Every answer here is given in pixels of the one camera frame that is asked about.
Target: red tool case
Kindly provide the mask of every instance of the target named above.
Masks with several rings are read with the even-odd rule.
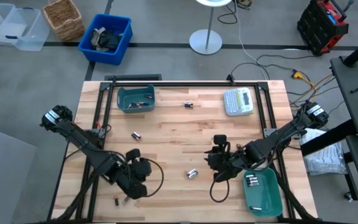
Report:
[[[298,21],[298,31],[313,55],[328,53],[347,34],[345,12],[334,0],[311,0]]]

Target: white lamp base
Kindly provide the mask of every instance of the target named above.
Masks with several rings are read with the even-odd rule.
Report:
[[[218,33],[211,30],[209,34],[208,46],[207,43],[208,30],[198,30],[190,36],[190,47],[197,53],[203,55],[214,54],[222,47],[222,38]]]

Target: black table leg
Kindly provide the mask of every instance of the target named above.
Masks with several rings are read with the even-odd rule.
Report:
[[[351,193],[353,200],[358,200],[358,190],[356,188],[356,183],[354,182],[354,179],[353,179],[353,176],[352,176],[349,164],[348,164],[350,162],[353,162],[352,154],[350,152],[347,152],[343,156],[344,156],[346,170],[347,170],[347,174],[345,174],[345,179],[347,182],[347,186],[349,187],[349,192]]]
[[[354,127],[353,120],[350,119],[318,136],[317,138],[301,145],[302,154],[303,156],[307,156],[308,154],[314,153],[320,149],[339,142],[346,136],[354,134],[357,134],[357,131]]]

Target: teal bin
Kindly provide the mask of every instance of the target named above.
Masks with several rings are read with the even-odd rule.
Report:
[[[248,187],[247,175],[254,174],[258,178],[259,185]],[[270,168],[260,172],[245,171],[244,192],[246,194],[246,206],[257,217],[276,217],[283,213],[280,191],[274,171]],[[262,210],[251,210],[249,207],[259,207]]]
[[[152,98],[149,99],[145,97],[145,95],[149,95]],[[141,107],[131,107],[129,105],[131,103],[139,103],[145,102],[149,105],[141,106]],[[117,107],[122,110],[124,113],[140,113],[140,112],[148,112],[154,110],[155,106],[155,95],[154,95],[154,86],[149,85],[146,88],[137,88],[133,90],[126,90],[124,88],[120,88],[117,92]]]

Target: wicker basket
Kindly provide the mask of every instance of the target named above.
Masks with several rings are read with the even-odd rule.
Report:
[[[59,0],[44,7],[48,23],[62,41],[75,39],[85,32],[84,23],[77,7],[71,0]]]

